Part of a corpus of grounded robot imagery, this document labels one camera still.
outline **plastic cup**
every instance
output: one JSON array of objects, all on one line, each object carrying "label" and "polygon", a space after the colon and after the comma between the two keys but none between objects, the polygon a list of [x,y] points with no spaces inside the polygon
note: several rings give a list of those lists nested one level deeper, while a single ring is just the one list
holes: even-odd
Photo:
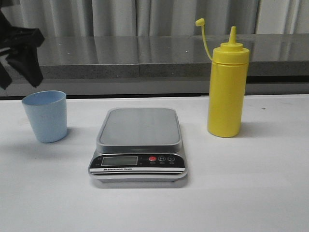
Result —
[{"label": "plastic cup", "polygon": [[67,100],[64,92],[33,93],[26,96],[22,104],[37,140],[51,143],[66,136]]}]

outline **white table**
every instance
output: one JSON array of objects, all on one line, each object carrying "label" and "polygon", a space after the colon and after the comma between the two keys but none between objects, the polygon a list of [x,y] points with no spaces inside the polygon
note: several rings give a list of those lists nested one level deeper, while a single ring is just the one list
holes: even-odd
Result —
[{"label": "white table", "polygon": [[[177,111],[182,188],[91,180],[95,138],[115,107]],[[21,101],[0,101],[0,231],[309,231],[309,95],[246,97],[234,138],[207,132],[207,108],[207,97],[68,100],[68,136],[43,144]]]}]

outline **bottle nozzle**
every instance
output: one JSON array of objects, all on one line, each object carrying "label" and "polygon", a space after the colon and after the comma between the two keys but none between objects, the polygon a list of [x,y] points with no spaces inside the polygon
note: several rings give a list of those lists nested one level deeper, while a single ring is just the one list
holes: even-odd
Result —
[{"label": "bottle nozzle", "polygon": [[231,28],[231,33],[230,33],[230,38],[228,40],[228,44],[236,44],[236,27],[232,26]]}]

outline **gray countertop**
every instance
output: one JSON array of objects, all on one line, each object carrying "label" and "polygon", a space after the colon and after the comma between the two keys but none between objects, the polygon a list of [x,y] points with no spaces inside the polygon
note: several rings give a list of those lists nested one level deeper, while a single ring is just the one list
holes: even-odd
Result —
[{"label": "gray countertop", "polygon": [[[228,35],[208,36],[207,40],[212,51],[226,42]],[[308,41],[309,34],[238,36],[238,42],[251,51],[249,77],[308,76]],[[211,72],[211,62],[205,54],[201,36],[46,38],[38,48],[38,59],[45,83],[56,80],[81,83],[94,80],[109,83],[208,82]],[[2,63],[13,84],[26,83],[21,75]],[[19,89],[8,91],[7,95],[10,92],[18,95]]]}]

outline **black button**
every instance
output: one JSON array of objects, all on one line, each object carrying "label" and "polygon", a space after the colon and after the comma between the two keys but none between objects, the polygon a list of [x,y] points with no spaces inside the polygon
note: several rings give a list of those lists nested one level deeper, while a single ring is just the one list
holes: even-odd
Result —
[{"label": "black button", "polygon": [[170,156],[170,157],[168,157],[168,161],[169,161],[169,162],[174,162],[174,161],[175,161],[175,158],[174,158],[173,156]]},{"label": "black button", "polygon": [[166,160],[166,158],[165,158],[164,156],[160,156],[160,157],[158,158],[158,160],[163,162],[163,161]]}]

